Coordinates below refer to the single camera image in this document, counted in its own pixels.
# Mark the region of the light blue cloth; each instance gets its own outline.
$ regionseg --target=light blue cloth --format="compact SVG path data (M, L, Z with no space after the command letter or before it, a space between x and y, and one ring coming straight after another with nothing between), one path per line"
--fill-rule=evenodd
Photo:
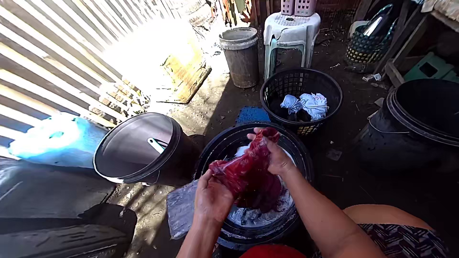
M286 95L284 101L280 104L280 107L288 108L288 114L296 113L303 108L301 102L292 95Z
M303 109L311 116L311 121L319 120L325 117L327 113L327 98L322 94L301 94L300 102Z

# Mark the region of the plastic basket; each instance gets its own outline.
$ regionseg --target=plastic basket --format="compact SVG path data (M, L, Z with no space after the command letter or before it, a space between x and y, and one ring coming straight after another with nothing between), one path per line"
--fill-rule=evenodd
M315 13L316 0L296 0L295 15L311 16Z
M366 26L355 29L352 40L346 51L345 61L348 65L355 63L373 63L379 61L389 49L392 41L394 25L392 24L386 35L365 36Z
M299 98L303 93L321 93L327 98L329 109L325 118L310 122L290 121L277 116L269 109L269 104L274 99L283 99L287 94ZM343 94L339 84L330 75L314 69L296 68L269 77L261 88L260 99L272 122L282 124L298 136L305 136L316 131L338 112Z
M280 2L280 13L284 15L292 15L294 5L295 5L295 0L282 0Z

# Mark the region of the red cloth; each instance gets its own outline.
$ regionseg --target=red cloth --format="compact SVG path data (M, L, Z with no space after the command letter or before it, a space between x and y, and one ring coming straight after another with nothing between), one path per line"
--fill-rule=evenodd
M263 137L277 142L279 133L271 127L261 129L244 155L229 162L214 161L209 169L231 191L238 207L259 208L265 213L276 208L282 185L268 172L270 152Z
M247 250L240 258L306 258L306 256L284 245L259 245Z

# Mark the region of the black fabric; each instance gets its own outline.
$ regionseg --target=black fabric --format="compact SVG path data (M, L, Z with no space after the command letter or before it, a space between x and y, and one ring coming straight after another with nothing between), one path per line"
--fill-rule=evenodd
M448 258L435 231L394 224L359 224L388 258ZM313 258L322 258L317 251Z

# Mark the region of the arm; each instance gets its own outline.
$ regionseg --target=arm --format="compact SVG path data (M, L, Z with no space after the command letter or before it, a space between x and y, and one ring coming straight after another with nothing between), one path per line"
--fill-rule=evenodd
M255 135L248 134L249 139ZM325 258L384 258L379 247L338 206L315 190L274 142L268 171L285 182L301 220Z
M177 258L209 258L234 202L231 192L208 170L198 182L195 213Z

